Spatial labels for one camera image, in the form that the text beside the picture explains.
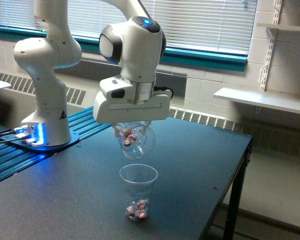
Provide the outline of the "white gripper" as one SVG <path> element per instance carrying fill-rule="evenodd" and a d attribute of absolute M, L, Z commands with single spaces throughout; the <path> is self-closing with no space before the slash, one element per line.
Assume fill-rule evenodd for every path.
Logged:
<path fill-rule="evenodd" d="M 100 81 L 93 103 L 93 117 L 100 124 L 112 124 L 120 136 L 118 123 L 164 120 L 168 117 L 172 90 L 154 82 L 134 82 L 120 75 Z"/>

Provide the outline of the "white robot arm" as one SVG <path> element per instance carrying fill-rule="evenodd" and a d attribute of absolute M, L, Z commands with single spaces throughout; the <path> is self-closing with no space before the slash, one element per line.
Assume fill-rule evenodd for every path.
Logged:
<path fill-rule="evenodd" d="M 100 124 L 164 120 L 172 92 L 155 87 L 156 70 L 166 49 L 166 37 L 139 0 L 113 0 L 126 21 L 107 25 L 100 34 L 99 51 L 120 73 L 100 81 L 93 117 Z M 22 120 L 15 137 L 31 147 L 53 147 L 72 140 L 66 85 L 56 69 L 78 64 L 82 49 L 68 25 L 66 0 L 36 0 L 34 17 L 46 37 L 17 42 L 14 58 L 35 88 L 35 111 Z"/>

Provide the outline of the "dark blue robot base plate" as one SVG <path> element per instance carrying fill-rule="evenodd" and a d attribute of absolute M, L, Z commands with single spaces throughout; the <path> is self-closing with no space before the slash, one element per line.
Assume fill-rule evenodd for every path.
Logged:
<path fill-rule="evenodd" d="M 77 132 L 71 130 L 70 135 L 71 135 L 71 140 L 69 142 L 67 142 L 65 144 L 61 144 L 61 145 L 54 145 L 54 146 L 52 146 L 52 145 L 32 146 L 32 145 L 26 143 L 24 140 L 16 140 L 16 141 L 12 141 L 9 143 L 13 146 L 17 146 L 18 148 L 22 148 L 22 149 L 29 150 L 29 151 L 36 152 L 36 153 L 43 153 L 43 152 L 58 153 L 58 152 L 60 152 L 64 149 L 67 149 L 79 142 L 80 135 Z"/>

